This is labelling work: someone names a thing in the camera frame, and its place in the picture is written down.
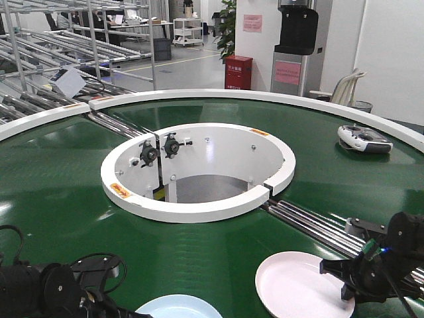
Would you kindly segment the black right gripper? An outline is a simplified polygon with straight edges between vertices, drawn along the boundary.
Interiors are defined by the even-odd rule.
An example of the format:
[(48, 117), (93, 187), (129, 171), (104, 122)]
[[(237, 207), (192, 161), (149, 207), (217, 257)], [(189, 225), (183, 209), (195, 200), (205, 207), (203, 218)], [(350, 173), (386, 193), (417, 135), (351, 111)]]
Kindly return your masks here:
[(341, 289), (342, 300), (355, 298), (357, 302), (385, 302), (387, 298), (396, 297), (386, 276), (389, 268), (386, 260), (392, 256), (392, 250), (384, 248), (372, 260), (366, 260), (363, 253), (351, 260), (322, 259), (319, 273), (346, 279)]

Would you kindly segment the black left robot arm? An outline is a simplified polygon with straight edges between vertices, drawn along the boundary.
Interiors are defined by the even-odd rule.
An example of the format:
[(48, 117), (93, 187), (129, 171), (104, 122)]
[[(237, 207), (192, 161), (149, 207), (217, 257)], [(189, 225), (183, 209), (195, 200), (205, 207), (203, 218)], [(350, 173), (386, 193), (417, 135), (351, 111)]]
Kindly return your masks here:
[(10, 266), (1, 267), (2, 317), (139, 317), (119, 307), (105, 289), (126, 270), (116, 254), (93, 253), (71, 264), (29, 264), (19, 246)]

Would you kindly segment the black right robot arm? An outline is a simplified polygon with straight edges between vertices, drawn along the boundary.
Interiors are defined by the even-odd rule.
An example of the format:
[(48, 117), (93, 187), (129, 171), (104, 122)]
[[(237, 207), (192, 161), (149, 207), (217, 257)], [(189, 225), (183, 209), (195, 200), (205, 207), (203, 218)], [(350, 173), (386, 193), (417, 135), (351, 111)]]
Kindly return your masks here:
[(349, 218), (345, 231), (362, 237), (365, 245), (351, 260), (323, 259), (319, 273), (344, 282), (343, 300), (383, 303), (398, 297), (409, 316), (416, 317), (405, 298), (422, 295), (411, 272), (423, 265), (423, 216), (399, 212), (387, 226)]

